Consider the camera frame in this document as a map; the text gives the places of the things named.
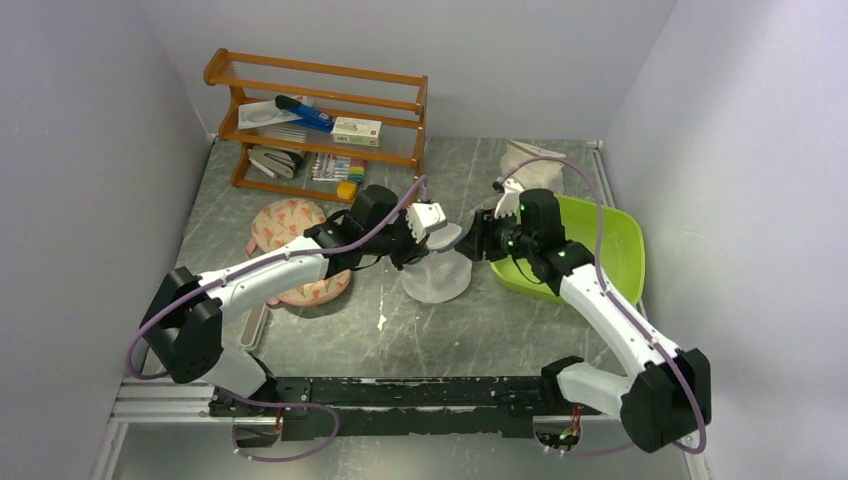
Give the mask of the white mesh laundry bag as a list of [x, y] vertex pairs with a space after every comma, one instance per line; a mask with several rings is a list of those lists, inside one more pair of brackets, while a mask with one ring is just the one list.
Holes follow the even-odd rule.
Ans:
[[449, 301], [470, 285], [473, 262], [455, 250], [462, 228], [448, 223], [431, 234], [425, 246], [428, 254], [400, 272], [401, 285], [408, 296], [427, 304]]

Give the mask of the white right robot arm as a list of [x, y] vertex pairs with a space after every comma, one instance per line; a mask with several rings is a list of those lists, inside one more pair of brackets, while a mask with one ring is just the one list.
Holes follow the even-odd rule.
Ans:
[[567, 237], [552, 192], [504, 194], [495, 208], [476, 212], [456, 249], [472, 261], [526, 261], [537, 283], [577, 310], [623, 367], [617, 375], [578, 357], [550, 364], [539, 389], [548, 412], [590, 407], [620, 421], [646, 453], [670, 444], [689, 453], [705, 449], [709, 360], [699, 349], [681, 350], [622, 298], [601, 266], [600, 250]]

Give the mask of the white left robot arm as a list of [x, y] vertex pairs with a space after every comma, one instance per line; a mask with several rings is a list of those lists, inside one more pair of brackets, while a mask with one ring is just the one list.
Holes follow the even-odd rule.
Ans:
[[365, 256], [403, 268], [426, 256], [428, 237], [445, 223], [438, 204], [371, 185], [348, 209], [273, 251], [202, 274], [173, 270], [134, 339], [147, 343], [174, 383], [205, 381], [235, 394], [249, 414], [264, 415], [275, 406], [278, 382], [251, 354], [225, 347], [224, 323], [278, 294], [352, 270]]

